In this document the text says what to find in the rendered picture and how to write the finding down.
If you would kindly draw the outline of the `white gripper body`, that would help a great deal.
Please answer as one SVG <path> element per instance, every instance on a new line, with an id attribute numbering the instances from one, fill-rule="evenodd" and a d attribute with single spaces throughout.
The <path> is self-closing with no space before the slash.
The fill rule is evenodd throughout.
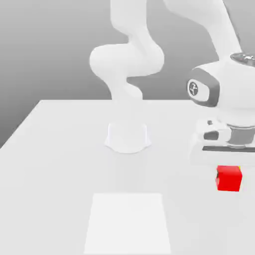
<path id="1" fill-rule="evenodd" d="M 189 160 L 195 165 L 255 166 L 255 143 L 241 149 L 197 141 L 191 146 Z"/>

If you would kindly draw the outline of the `small red cube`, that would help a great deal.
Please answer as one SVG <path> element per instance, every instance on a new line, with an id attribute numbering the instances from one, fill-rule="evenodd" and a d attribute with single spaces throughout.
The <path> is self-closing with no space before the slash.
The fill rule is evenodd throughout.
<path id="1" fill-rule="evenodd" d="M 239 192 L 242 177 L 239 166 L 218 165 L 216 176 L 217 189 L 219 191 Z"/>

